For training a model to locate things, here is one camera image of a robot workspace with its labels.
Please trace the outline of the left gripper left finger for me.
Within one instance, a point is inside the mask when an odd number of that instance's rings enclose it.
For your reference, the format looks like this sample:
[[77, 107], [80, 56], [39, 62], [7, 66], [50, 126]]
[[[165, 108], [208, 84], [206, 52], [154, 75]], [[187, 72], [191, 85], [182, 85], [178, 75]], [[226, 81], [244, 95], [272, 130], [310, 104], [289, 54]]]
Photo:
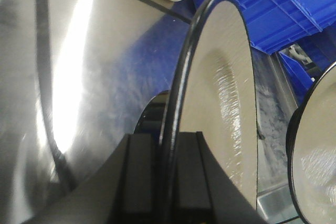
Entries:
[[151, 134], [126, 134], [106, 162], [28, 223], [164, 223]]

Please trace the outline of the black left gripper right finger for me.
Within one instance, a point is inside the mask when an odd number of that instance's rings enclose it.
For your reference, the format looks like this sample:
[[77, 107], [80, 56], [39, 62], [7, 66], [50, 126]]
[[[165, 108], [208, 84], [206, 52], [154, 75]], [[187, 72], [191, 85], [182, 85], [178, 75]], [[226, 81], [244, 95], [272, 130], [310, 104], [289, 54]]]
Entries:
[[176, 223], [265, 223], [226, 175], [202, 132], [178, 135]]

